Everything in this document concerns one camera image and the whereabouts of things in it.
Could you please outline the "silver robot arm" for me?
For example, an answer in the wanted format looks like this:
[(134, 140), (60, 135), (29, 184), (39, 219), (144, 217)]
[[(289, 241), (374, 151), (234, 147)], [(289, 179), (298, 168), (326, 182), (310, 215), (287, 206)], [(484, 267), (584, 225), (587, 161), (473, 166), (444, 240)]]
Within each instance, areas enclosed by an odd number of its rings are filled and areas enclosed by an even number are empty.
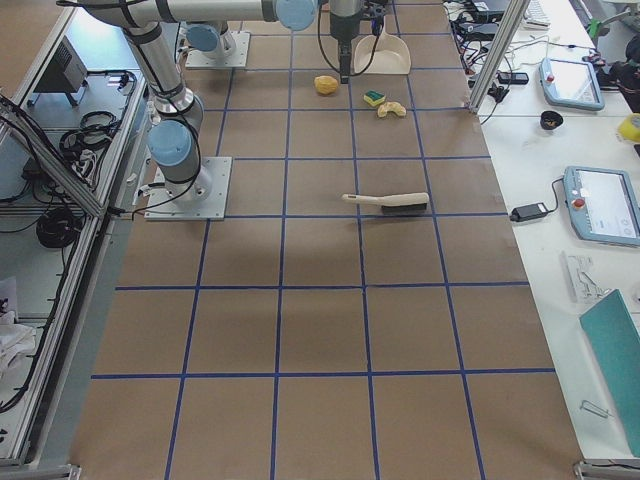
[(186, 86), (175, 56), (162, 39), (164, 23), (186, 22), (208, 27), (228, 21), (278, 22), (291, 31), (308, 28), (320, 17), (322, 1), (58, 1), (62, 8), (79, 8), (96, 20), (123, 32), (153, 93), (154, 106), (161, 122), (171, 130), (186, 134), (191, 146), (183, 156), (171, 154), (170, 165), (155, 150), (153, 139), (166, 140), (159, 128), (151, 131), (148, 148), (165, 179), (165, 188), (173, 199), (208, 194), (211, 180), (202, 166), (199, 153), (198, 121), (203, 107)]
[[(352, 42), (359, 35), (363, 21), (370, 21), (374, 34), (380, 34), (387, 1), (264, 1), (262, 6), (272, 21), (298, 31), (306, 29), (325, 4), (329, 5), (330, 35), (337, 41), (340, 58), (352, 53)], [(227, 46), (223, 47), (224, 41), (231, 40), (227, 34), (228, 19), (229, 16), (223, 20), (188, 22), (188, 43), (207, 53), (228, 50)]]

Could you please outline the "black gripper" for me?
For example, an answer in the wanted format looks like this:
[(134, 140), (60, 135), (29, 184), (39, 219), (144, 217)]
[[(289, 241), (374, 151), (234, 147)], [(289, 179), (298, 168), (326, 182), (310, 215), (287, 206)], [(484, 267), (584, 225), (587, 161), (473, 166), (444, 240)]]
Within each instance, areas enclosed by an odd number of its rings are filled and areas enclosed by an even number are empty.
[[(339, 72), (350, 73), (351, 72), (351, 43), (339, 42), (338, 43), (338, 60), (339, 60)], [(349, 75), (341, 74), (341, 83), (349, 82)]]
[(388, 0), (367, 0), (367, 19), (382, 23), (388, 11)]

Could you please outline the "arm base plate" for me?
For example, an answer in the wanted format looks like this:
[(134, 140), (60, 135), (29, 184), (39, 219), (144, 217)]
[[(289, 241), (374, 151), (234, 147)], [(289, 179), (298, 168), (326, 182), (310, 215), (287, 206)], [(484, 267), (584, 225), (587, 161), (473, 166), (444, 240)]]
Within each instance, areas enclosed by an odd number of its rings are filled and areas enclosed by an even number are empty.
[(150, 193), (151, 207), (144, 211), (150, 221), (223, 220), (233, 159), (231, 157), (204, 157), (195, 184), (187, 193), (177, 197), (188, 183), (165, 183), (161, 169), (156, 168), (154, 181), (163, 186)]
[(192, 25), (186, 34), (187, 69), (244, 68), (251, 34), (248, 31), (219, 33), (209, 25)]

